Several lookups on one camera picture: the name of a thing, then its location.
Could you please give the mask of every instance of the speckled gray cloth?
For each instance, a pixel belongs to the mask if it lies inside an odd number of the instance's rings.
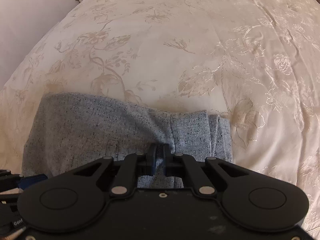
[[[206,111],[169,113],[99,96],[45,95],[39,105],[22,160],[22,174],[59,175],[106,155],[123,160],[146,152],[151,143],[168,143],[172,153],[197,161],[215,156],[232,161],[227,119]],[[181,179],[162,174],[157,153],[156,175],[139,178],[139,187],[183,187]]]

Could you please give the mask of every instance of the white floral bedding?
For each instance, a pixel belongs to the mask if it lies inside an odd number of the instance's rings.
[[[20,171],[44,93],[206,109],[230,119],[237,164],[306,192],[320,239],[319,23],[314,0],[84,0],[0,92],[0,168]]]

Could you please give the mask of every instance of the folded cloth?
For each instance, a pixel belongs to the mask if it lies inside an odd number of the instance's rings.
[[[56,176],[106,155],[115,161],[147,152],[151,143],[168,143],[172,153],[232,161],[227,119],[206,111],[169,113],[112,98],[78,93],[43,96],[25,144],[22,174]],[[183,187],[166,178],[157,153],[156,175],[139,178],[139,187]]]

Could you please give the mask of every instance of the screw hole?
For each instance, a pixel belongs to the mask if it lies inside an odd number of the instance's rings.
[[[159,194],[159,197],[161,197],[161,198],[165,198],[165,197],[167,197],[168,195],[166,194],[166,193],[160,193]]]

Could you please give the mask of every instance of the screw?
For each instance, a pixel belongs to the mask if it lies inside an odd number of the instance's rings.
[[[210,194],[213,194],[215,192],[214,188],[213,187],[210,187],[210,186],[203,186],[199,189],[199,192],[201,194],[204,194],[204,195],[210,195]]]
[[[116,195],[122,195],[127,193],[127,188],[122,186],[116,186],[111,189],[111,192]]]
[[[168,195],[167,195],[166,193],[160,193],[160,194],[159,194],[159,197],[160,197],[160,198],[165,198],[165,197],[167,197],[167,196],[168,196]]]

